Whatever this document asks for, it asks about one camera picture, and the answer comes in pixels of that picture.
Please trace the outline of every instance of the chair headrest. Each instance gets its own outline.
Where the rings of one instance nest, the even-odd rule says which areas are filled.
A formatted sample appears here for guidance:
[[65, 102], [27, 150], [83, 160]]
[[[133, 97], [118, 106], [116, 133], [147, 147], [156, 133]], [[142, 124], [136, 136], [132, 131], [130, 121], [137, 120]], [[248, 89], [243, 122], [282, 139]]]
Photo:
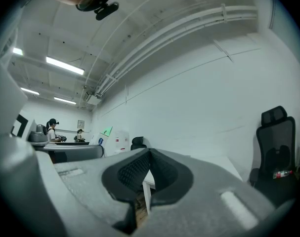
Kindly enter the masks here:
[[287, 118], [287, 112], [284, 107], [277, 106], [267, 112], [262, 113], [262, 126], [268, 126], [279, 123]]

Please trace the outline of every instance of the mesh chair back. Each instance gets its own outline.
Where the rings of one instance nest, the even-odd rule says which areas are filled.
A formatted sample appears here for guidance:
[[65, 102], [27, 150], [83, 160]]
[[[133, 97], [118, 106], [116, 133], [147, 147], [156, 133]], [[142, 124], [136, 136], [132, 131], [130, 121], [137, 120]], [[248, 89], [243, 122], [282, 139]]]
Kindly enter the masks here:
[[295, 120], [287, 117], [282, 106], [262, 113], [262, 126], [257, 129], [261, 152], [260, 172], [273, 172], [295, 168]]

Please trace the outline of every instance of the floor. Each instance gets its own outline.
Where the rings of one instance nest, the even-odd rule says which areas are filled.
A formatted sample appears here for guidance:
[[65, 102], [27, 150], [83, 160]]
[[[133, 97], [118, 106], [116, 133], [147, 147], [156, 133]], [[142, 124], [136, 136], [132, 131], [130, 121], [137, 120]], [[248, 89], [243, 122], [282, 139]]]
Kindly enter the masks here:
[[137, 227], [140, 227], [142, 223], [146, 220], [148, 216], [148, 212], [146, 209], [144, 193], [140, 192], [137, 195], [136, 199], [139, 201], [140, 205], [138, 206], [138, 204], [135, 203], [135, 217], [136, 217]]

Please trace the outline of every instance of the ceiling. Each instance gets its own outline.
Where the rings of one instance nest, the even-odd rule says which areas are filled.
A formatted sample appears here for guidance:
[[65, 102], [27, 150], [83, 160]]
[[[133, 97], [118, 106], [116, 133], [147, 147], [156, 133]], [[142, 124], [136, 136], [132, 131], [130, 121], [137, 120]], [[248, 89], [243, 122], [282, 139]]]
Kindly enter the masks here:
[[[252, 5], [252, 0], [109, 2], [114, 1], [120, 4], [119, 10], [96, 21], [94, 12], [80, 12], [55, 0], [31, 0], [18, 26], [16, 47], [24, 56], [13, 55], [8, 68], [19, 86], [38, 91], [40, 98], [60, 97], [75, 101], [77, 108], [92, 110], [94, 106], [84, 101], [86, 92], [99, 92], [101, 97], [106, 90], [101, 85], [110, 71], [118, 68], [116, 73], [121, 74], [121, 62], [155, 34], [160, 39], [160, 30], [222, 3]], [[84, 75], [47, 64], [47, 56], [84, 69]]]

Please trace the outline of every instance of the chair armrest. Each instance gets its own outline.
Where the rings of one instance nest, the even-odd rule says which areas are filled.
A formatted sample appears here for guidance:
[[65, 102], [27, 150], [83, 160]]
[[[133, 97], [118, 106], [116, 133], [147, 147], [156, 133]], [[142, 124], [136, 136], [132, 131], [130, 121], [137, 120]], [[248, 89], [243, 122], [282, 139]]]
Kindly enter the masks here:
[[259, 172], [258, 168], [254, 168], [254, 169], [251, 170], [251, 173], [250, 173], [250, 183], [251, 183], [252, 186], [254, 185], [254, 183], [257, 182], [258, 172]]

